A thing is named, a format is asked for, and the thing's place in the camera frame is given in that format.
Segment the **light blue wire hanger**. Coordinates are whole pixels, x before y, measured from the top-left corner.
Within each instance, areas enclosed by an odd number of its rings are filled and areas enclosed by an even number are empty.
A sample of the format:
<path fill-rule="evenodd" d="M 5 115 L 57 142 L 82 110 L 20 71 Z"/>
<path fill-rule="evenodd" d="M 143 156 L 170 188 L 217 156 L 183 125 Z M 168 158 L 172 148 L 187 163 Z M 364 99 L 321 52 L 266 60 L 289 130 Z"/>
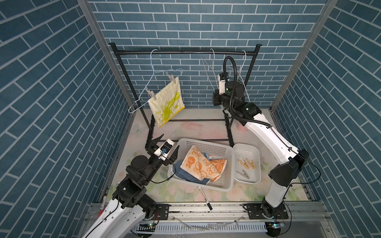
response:
<path fill-rule="evenodd" d="M 130 114 L 132 114 L 132 113 L 138 111 L 139 109 L 141 109 L 143 106 L 145 106 L 145 105 L 148 103 L 148 102 L 145 102 L 145 103 L 143 103 L 142 105 L 139 106 L 139 103 L 140 103 L 140 100 L 141 100 L 141 98 L 142 98 L 143 92 L 147 90 L 148 85 L 149 85 L 150 82 L 153 80 L 153 78 L 154 78 L 154 76 L 155 76 L 156 73 L 166 73 L 168 76 L 169 76 L 169 74 L 168 74 L 169 71 L 179 72 L 179 73 L 180 73 L 180 76 L 182 76 L 183 73 L 184 73 L 184 70 L 183 70 L 182 68 L 177 68 L 177 69 L 172 69 L 172 68 L 170 68 L 170 69 L 166 69 L 166 70 L 155 70 L 154 65 L 153 65 L 153 62 L 152 62 L 152 55 L 153 55 L 153 53 L 156 53 L 156 52 L 159 52 L 159 50 L 158 50 L 158 49 L 153 49 L 153 50 L 149 53 L 149 56 L 150 56 L 150 66 L 151 66 L 151 69 L 152 69 L 152 75 L 151 75 L 151 77 L 149 78 L 147 84 L 144 86 L 143 90 L 140 92 L 138 98 L 137 98 L 137 99 L 133 102 L 133 104 L 129 107 L 128 112 L 129 112 Z"/>

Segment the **white perforated plastic basket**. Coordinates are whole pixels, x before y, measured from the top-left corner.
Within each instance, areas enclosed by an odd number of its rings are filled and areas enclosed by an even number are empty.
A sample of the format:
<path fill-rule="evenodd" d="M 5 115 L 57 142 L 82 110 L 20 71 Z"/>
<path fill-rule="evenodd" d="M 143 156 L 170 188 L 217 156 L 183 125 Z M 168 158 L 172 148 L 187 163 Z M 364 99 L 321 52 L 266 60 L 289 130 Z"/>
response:
<path fill-rule="evenodd" d="M 185 159 L 186 154 L 190 150 L 190 148 L 194 145 L 196 146 L 204 156 L 209 156 L 210 160 L 215 159 L 226 159 L 227 166 L 222 174 L 222 177 L 215 182 L 209 182 L 208 184 L 198 184 L 183 180 L 177 177 L 173 171 L 173 168 L 170 167 L 168 170 L 168 175 L 174 175 L 174 180 L 178 182 L 182 182 L 185 184 L 190 184 L 194 186 L 200 186 L 202 188 L 213 189 L 218 191 L 230 191 L 233 187 L 234 181 L 234 150 L 232 147 L 207 141 L 183 138 L 178 141 L 178 145 L 180 146 L 178 151 L 178 159 L 176 162 L 182 162 Z"/>

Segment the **black tipped marker pen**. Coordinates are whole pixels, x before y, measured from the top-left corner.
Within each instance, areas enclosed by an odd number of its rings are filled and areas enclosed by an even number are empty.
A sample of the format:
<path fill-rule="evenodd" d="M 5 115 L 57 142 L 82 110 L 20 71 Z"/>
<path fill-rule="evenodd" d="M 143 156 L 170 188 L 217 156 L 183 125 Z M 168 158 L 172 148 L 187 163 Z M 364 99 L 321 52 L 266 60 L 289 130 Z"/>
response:
<path fill-rule="evenodd" d="M 201 196 L 203 197 L 203 199 L 204 199 L 204 201 L 205 201 L 205 204 L 207 205 L 207 207 L 209 208 L 209 210 L 210 210 L 210 211 L 213 210 L 213 208 L 212 208 L 212 206 L 211 206 L 209 200 L 207 199 L 207 197 L 206 197 L 206 195 L 205 195 L 203 189 L 202 189 L 200 186 L 198 186 L 197 188 L 198 188 L 198 190 L 200 191 L 200 194 L 201 194 Z"/>

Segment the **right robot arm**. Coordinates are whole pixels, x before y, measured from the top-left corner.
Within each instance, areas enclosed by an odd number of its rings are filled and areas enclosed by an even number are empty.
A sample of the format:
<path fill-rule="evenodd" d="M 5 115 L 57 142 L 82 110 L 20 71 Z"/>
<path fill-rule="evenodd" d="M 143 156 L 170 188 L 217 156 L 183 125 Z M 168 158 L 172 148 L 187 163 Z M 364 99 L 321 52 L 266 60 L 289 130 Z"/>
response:
<path fill-rule="evenodd" d="M 255 134 L 277 161 L 269 173 L 271 185 L 261 205 L 263 216 L 273 218 L 282 209 L 285 195 L 296 184 L 295 180 L 304 164 L 314 164 L 309 160 L 307 150 L 299 150 L 288 142 L 273 128 L 257 105 L 245 100 L 245 85 L 238 80 L 237 66 L 231 56 L 224 59 L 218 82 L 218 89 L 213 94 L 213 105 L 221 106 L 225 115 Z"/>

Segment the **orange patterned towel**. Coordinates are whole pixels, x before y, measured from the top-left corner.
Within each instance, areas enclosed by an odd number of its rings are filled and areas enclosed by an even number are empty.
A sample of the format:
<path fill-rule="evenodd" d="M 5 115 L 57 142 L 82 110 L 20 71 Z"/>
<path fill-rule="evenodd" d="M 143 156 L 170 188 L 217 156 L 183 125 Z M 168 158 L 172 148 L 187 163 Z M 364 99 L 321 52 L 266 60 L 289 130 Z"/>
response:
<path fill-rule="evenodd" d="M 222 177 L 226 166 L 226 159 L 210 160 L 209 156 L 204 156 L 193 145 L 186 154 L 180 168 L 199 181 L 208 179 L 211 182 L 215 182 Z"/>

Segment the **white rectangular tray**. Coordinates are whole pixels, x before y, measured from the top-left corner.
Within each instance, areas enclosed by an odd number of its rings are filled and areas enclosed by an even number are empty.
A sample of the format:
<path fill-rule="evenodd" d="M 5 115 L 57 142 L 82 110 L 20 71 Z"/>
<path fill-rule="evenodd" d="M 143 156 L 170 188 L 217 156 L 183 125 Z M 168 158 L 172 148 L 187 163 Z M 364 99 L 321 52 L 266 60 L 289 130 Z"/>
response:
<path fill-rule="evenodd" d="M 237 182 L 246 183 L 255 185 L 258 184 L 262 180 L 261 175 L 261 160 L 260 160 L 260 153 L 258 149 L 252 145 L 237 143 L 233 147 L 235 160 L 234 160 L 234 179 Z M 255 169 L 246 169 L 242 166 L 240 166 L 239 162 L 237 161 L 239 159 L 239 155 L 242 155 L 244 160 L 246 161 L 246 158 L 249 159 L 249 161 L 254 161 Z M 246 179 L 242 177 L 240 174 L 237 173 L 237 171 L 245 170 L 247 174 L 250 176 L 250 179 Z"/>

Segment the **black metal clothes rack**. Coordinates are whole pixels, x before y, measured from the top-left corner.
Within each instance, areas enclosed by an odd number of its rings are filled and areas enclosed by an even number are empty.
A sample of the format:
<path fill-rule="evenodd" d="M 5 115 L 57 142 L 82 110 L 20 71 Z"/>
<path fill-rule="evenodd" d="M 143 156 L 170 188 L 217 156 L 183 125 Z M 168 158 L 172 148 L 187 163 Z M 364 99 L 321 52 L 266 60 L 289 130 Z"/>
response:
<path fill-rule="evenodd" d="M 130 77 L 127 73 L 127 70 L 126 70 L 125 65 L 122 61 L 121 56 L 125 56 L 125 55 L 149 55 L 150 51 L 119 50 L 115 43 L 109 43 L 109 46 L 111 47 L 114 55 L 117 58 L 117 61 L 118 61 L 119 65 L 123 71 L 123 74 L 124 74 L 128 84 L 129 84 L 129 87 L 133 93 L 133 96 L 135 97 L 135 99 L 137 99 L 138 96 L 137 96 L 135 88 L 134 88 L 134 86 L 130 80 Z M 257 56 L 260 52 L 261 46 L 262 46 L 261 44 L 257 44 L 255 47 L 255 50 L 253 52 L 249 51 L 247 53 L 238 52 L 238 51 L 216 51 L 215 52 L 214 50 L 211 49 L 208 51 L 207 50 L 159 50 L 159 52 L 156 52 L 153 54 L 156 54 L 156 55 L 193 55 L 193 54 L 225 55 L 226 58 L 224 59 L 224 62 L 223 62 L 223 72 L 227 73 L 226 72 L 226 62 L 228 60 L 230 60 L 232 62 L 233 71 L 234 71 L 234 83 L 236 83 L 236 85 L 230 84 L 228 86 L 228 89 L 230 91 L 234 91 L 234 92 L 230 92 L 231 93 L 231 99 L 234 99 L 235 102 L 237 102 L 239 104 L 239 107 L 243 107 L 243 105 L 245 104 L 243 101 L 243 99 L 244 99 L 243 93 L 239 93 L 238 90 L 236 89 L 236 87 L 239 86 L 239 88 L 243 88 L 244 86 L 246 86 L 248 84 L 249 78 L 251 76 L 251 73 L 252 73 L 255 61 L 257 59 Z M 245 78 L 244 82 L 241 83 L 240 85 L 237 84 L 238 83 L 238 70 L 237 70 L 236 64 L 233 61 L 232 55 L 245 55 L 245 56 L 251 56 L 252 57 L 246 78 Z M 225 122 L 226 131 L 227 131 L 227 138 L 226 139 L 207 139 L 206 141 L 207 142 L 227 141 L 227 142 L 229 142 L 229 145 L 231 147 L 234 146 L 234 140 L 233 140 L 233 135 L 231 132 L 231 126 L 235 120 L 240 122 L 240 123 L 241 122 L 246 122 L 246 123 L 247 122 L 257 123 L 258 122 L 257 120 L 249 119 L 249 115 L 244 114 L 243 111 L 236 110 L 235 106 L 233 106 L 233 108 L 230 107 L 229 109 L 223 109 L 223 114 L 224 114 L 223 119 L 199 119 L 199 120 L 196 120 L 196 119 L 174 120 L 174 119 L 172 119 L 172 120 L 170 120 L 170 122 L 197 122 L 197 121 L 200 121 L 200 122 Z"/>

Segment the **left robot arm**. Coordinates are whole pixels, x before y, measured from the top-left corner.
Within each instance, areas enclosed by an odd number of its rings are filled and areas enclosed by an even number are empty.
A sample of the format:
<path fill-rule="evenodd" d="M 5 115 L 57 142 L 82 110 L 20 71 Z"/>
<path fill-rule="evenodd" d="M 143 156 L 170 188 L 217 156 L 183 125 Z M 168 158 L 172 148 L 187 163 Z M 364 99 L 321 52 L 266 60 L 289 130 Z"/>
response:
<path fill-rule="evenodd" d="M 161 166 L 177 160 L 179 147 L 170 139 L 161 146 L 161 136 L 146 145 L 149 157 L 136 156 L 126 167 L 127 175 L 119 182 L 103 213 L 84 234 L 85 238 L 123 238 L 138 223 L 151 218 L 156 202 L 146 194 L 146 186 Z"/>

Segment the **red marker pen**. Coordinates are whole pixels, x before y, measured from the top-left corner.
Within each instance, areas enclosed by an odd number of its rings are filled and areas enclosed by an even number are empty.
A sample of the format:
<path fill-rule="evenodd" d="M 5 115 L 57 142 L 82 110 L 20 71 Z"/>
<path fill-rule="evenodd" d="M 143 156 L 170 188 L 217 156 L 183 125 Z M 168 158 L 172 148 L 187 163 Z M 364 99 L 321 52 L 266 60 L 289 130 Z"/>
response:
<path fill-rule="evenodd" d="M 107 201 L 107 195 L 104 195 L 103 199 L 102 199 L 102 203 L 101 203 L 100 209 L 99 209 L 98 217 L 100 217 L 102 215 L 102 213 L 103 213 L 103 211 L 105 209 L 106 201 Z"/>

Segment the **blue patterned towel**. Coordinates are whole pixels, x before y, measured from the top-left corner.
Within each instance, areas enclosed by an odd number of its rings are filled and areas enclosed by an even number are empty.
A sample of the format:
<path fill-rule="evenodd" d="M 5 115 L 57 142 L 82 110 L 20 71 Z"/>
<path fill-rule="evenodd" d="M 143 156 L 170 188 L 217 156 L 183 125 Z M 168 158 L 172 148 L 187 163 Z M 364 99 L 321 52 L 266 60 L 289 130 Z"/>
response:
<path fill-rule="evenodd" d="M 179 177 L 183 180 L 189 181 L 189 182 L 204 184 L 204 185 L 206 185 L 210 182 L 208 179 L 203 179 L 202 181 L 199 181 L 195 177 L 189 175 L 187 172 L 185 172 L 184 170 L 182 170 L 180 168 L 182 162 L 176 162 L 173 166 L 173 171 L 177 177 Z"/>

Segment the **white clothespin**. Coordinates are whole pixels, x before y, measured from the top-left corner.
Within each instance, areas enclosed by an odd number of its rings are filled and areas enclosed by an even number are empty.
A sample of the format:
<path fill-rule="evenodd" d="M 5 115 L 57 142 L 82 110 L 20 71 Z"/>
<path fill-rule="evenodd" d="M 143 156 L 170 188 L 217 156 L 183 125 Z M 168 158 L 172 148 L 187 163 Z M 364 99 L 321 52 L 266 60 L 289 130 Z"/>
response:
<path fill-rule="evenodd" d="M 239 162 L 240 162 L 240 164 L 244 167 L 244 168 L 246 168 L 246 169 L 249 169 L 249 166 L 248 166 L 248 164 L 246 163 L 246 161 L 244 160 L 244 158 L 243 158 L 243 156 L 242 155 L 239 155 Z"/>
<path fill-rule="evenodd" d="M 153 91 L 146 89 L 146 92 L 153 100 L 156 100 L 156 95 Z"/>
<path fill-rule="evenodd" d="M 168 72 L 165 72 L 165 74 L 168 76 L 168 78 L 174 83 L 176 84 L 176 78 L 174 75 L 170 75 Z"/>
<path fill-rule="evenodd" d="M 237 173 L 246 179 L 250 179 L 250 176 L 247 174 L 247 172 L 245 170 L 242 170 L 241 172 L 237 171 Z"/>

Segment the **yellow green patterned towel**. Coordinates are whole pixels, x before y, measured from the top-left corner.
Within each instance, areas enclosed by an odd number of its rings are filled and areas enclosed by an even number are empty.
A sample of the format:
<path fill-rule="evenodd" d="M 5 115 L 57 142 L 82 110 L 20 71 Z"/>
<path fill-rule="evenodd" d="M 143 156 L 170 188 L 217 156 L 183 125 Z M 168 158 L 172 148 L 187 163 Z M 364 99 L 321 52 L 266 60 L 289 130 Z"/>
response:
<path fill-rule="evenodd" d="M 176 77 L 176 84 L 170 81 L 168 85 L 155 95 L 156 100 L 150 98 L 148 104 L 156 125 L 160 128 L 185 108 L 179 78 Z"/>

